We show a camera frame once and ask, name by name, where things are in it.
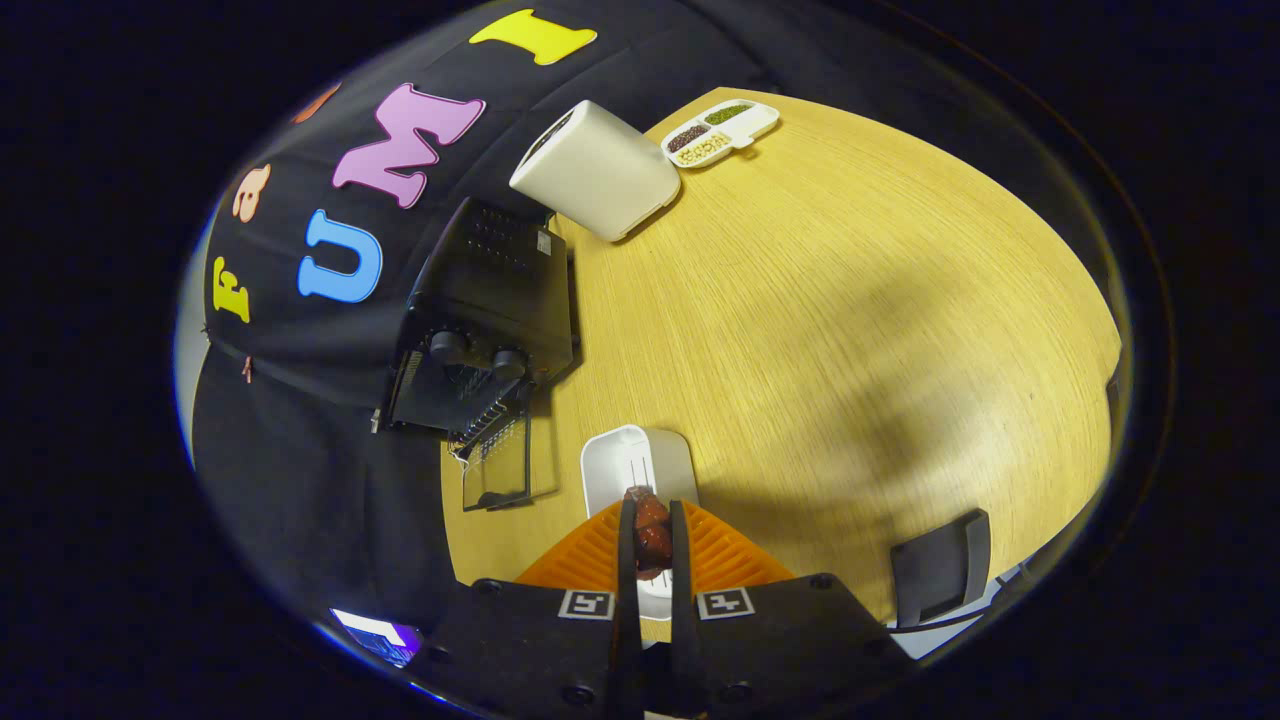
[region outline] orange gripper pad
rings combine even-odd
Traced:
[[[543,588],[617,592],[621,515],[621,500],[591,515],[544,552],[516,582]]]
[[[763,585],[795,578],[746,536],[691,502],[685,506],[694,593]]]

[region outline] white beans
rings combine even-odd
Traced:
[[[676,159],[686,165],[692,165],[704,160],[708,155],[717,152],[726,145],[728,145],[728,137],[724,133],[717,132],[698,145],[682,150],[678,155],[676,155]]]

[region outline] green beans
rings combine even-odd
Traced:
[[[718,126],[724,120],[732,118],[733,115],[745,111],[750,105],[730,105],[728,108],[721,108],[714,113],[707,115],[705,119],[708,124]]]

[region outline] letter m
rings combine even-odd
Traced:
[[[406,82],[374,111],[389,138],[348,150],[333,170],[333,186],[364,184],[393,195],[401,208],[412,208],[426,188],[426,174],[402,176],[392,170],[434,165],[440,159],[419,131],[434,135],[440,145],[452,145],[484,108],[484,100],[458,102],[417,92]]]

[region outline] round table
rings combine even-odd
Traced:
[[[532,424],[535,492],[556,489],[463,514],[442,448],[460,580],[515,578],[585,520],[582,445],[627,423],[682,434],[703,507],[882,620],[893,544],[980,507],[995,577],[1106,477],[1120,337],[1050,225],[937,147],[814,102],[717,88],[646,136],[735,97],[781,122],[681,170],[625,241],[552,220],[582,338]]]

